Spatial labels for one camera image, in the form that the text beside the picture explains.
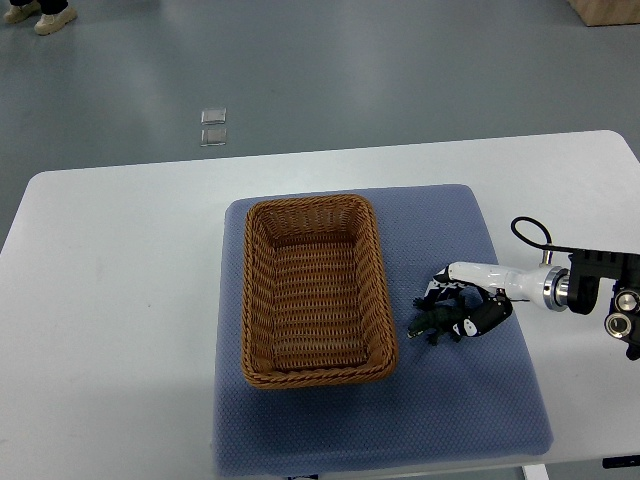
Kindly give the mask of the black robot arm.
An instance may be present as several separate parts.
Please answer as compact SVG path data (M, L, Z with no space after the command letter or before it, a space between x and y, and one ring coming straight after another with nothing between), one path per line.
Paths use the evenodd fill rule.
M605 293L608 311L606 333L626 344L626 357L639 360L639 255L578 249L569 255L571 263L567 306L576 314L590 314Z

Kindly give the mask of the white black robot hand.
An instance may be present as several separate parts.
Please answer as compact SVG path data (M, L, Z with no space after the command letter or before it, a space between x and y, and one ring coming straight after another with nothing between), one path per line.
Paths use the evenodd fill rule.
M424 296L414 305L433 312L455 339L479 337L498 326L513 312L515 302L532 302L553 311L567 308L561 298L569 284L569 270L542 264L532 270L454 262L435 274Z

